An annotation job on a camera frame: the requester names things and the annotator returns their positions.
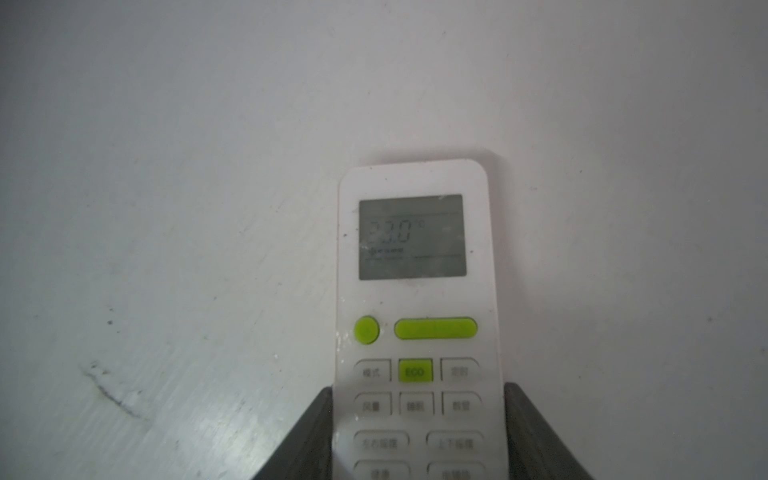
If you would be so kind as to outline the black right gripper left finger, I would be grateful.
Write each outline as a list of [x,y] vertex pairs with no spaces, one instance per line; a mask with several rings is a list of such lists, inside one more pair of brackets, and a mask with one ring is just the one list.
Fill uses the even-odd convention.
[[330,480],[333,392],[319,391],[253,480]]

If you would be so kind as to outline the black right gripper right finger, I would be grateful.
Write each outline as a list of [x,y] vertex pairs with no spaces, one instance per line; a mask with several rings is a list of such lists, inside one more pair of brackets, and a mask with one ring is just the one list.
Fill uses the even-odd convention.
[[509,479],[593,480],[517,383],[505,383]]

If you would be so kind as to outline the white air conditioner remote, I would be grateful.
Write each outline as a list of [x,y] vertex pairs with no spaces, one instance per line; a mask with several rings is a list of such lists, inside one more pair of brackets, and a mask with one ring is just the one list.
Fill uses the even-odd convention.
[[340,182],[332,475],[509,475],[488,178],[470,159]]

